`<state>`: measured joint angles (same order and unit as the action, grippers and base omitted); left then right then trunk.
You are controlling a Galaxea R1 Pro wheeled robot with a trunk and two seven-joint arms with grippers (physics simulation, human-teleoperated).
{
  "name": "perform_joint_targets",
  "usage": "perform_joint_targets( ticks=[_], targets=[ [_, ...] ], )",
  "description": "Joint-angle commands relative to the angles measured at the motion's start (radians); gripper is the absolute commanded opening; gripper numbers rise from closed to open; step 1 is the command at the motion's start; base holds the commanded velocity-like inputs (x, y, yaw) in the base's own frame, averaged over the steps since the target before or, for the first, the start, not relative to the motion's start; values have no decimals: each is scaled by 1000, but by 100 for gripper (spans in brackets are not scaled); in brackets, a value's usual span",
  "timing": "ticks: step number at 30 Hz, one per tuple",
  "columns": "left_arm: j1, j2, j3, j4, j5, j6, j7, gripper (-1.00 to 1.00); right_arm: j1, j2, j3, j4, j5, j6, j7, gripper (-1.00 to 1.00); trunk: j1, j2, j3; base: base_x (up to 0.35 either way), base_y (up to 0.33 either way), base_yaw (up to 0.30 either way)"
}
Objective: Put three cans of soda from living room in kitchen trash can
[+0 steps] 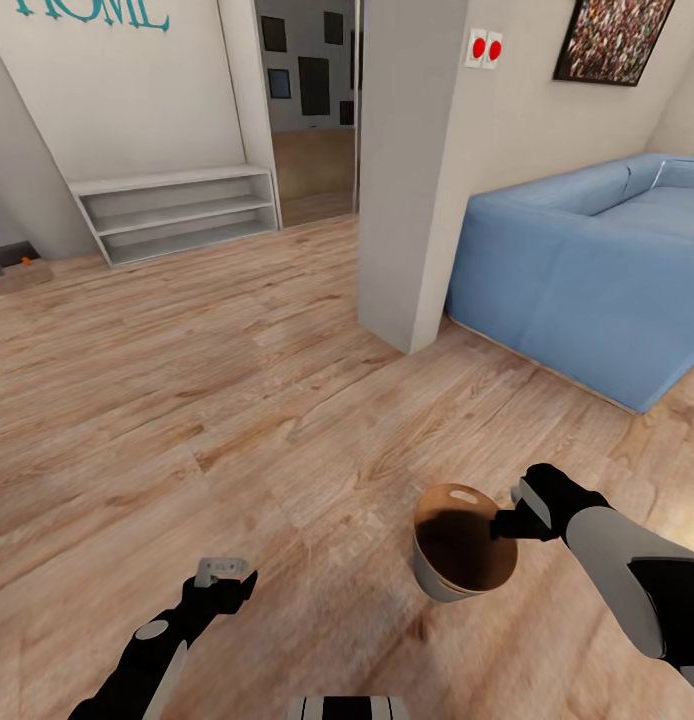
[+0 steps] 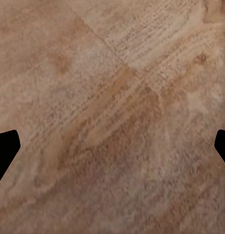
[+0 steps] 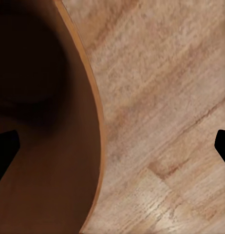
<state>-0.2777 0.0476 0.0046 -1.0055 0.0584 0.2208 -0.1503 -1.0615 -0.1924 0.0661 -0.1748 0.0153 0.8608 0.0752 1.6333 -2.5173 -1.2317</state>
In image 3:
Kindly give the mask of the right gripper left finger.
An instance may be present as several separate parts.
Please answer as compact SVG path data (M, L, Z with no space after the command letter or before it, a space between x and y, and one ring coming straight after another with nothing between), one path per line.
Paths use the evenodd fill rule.
M0 133L0 180L20 149L16 130Z

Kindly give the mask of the trash can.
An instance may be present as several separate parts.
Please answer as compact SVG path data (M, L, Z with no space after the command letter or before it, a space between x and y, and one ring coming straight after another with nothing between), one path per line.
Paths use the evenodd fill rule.
M0 0L0 133L20 149L0 180L0 234L82 234L106 129L95 76L62 0Z

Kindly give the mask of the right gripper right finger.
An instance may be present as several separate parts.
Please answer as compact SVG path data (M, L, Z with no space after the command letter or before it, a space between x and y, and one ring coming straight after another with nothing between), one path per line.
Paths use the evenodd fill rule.
M225 161L225 130L218 130L214 146L217 152Z

